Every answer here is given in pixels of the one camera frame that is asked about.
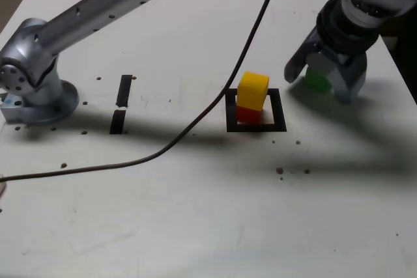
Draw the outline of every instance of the block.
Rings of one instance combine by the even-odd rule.
[[[318,92],[328,92],[332,89],[332,86],[328,82],[327,78],[310,70],[309,68],[306,71],[303,83]]]
[[[262,111],[268,92],[269,77],[244,72],[237,87],[237,105],[246,109]]]
[[[262,122],[262,111],[236,106],[236,120],[241,123],[260,124]]]

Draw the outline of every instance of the cube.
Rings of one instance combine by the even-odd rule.
[[[247,124],[260,124],[262,121],[262,111],[247,109],[236,106],[236,120]]]
[[[237,87],[237,106],[261,112],[268,83],[268,76],[244,72]]]

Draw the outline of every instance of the robotic arm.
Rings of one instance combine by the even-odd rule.
[[[329,0],[316,26],[285,67],[292,83],[305,65],[332,85],[334,96],[349,104],[366,76],[366,51],[377,41],[379,28],[409,11],[417,0]]]
[[[53,20],[25,20],[0,51],[1,111],[8,123],[51,124],[78,105],[57,73],[60,52],[150,0],[81,0]]]

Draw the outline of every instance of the white table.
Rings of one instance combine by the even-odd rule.
[[[25,18],[76,1],[24,0],[0,46]],[[271,0],[234,83],[270,76],[287,132],[227,133],[222,101],[152,162],[9,182],[0,277],[416,277],[417,108],[382,40],[353,106],[283,79],[326,1]],[[1,173],[157,151],[218,94],[262,2],[153,0],[66,50],[60,76],[88,105],[54,132],[5,124]],[[122,74],[137,76],[129,134],[109,135]]]

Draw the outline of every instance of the wire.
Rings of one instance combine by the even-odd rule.
[[[106,169],[121,169],[123,167],[133,166],[133,165],[139,165],[145,162],[152,161],[153,159],[156,159],[158,156],[161,156],[165,152],[167,152],[169,149],[171,149],[173,146],[175,146],[197,123],[202,120],[223,98],[227,90],[230,88],[233,80],[235,79],[240,66],[243,63],[243,60],[245,59],[245,56],[249,50],[249,47],[252,43],[253,38],[255,37],[256,31],[258,30],[259,25],[261,24],[262,18],[265,14],[266,8],[268,7],[270,0],[264,0],[264,3],[261,7],[261,11],[258,14],[258,17],[252,27],[252,30],[250,31],[249,37],[245,43],[245,46],[242,50],[242,53],[240,54],[240,57],[235,65],[235,68],[233,69],[230,78],[227,80],[227,83],[224,85],[224,88],[222,91],[220,91],[219,95],[213,100],[213,102],[203,111],[200,113],[200,115],[193,120],[190,125],[185,127],[185,129],[179,133],[179,135],[174,138],[170,143],[168,143],[165,147],[163,147],[161,150],[155,152],[154,154],[151,154],[150,156],[146,156],[144,158],[124,162],[124,163],[116,163],[116,164],[107,164],[107,165],[98,165],[98,166],[91,166],[91,167],[82,167],[79,169],[67,169],[65,171],[54,171],[54,172],[48,172],[48,173],[38,173],[38,174],[24,174],[24,175],[17,175],[17,176],[9,176],[0,178],[1,182],[9,182],[11,180],[23,180],[23,179],[32,179],[32,178],[45,178],[45,177],[54,177],[54,176],[62,176],[62,175],[70,175],[70,174],[78,174],[78,173],[86,173],[86,172],[93,172],[93,171],[103,171]]]

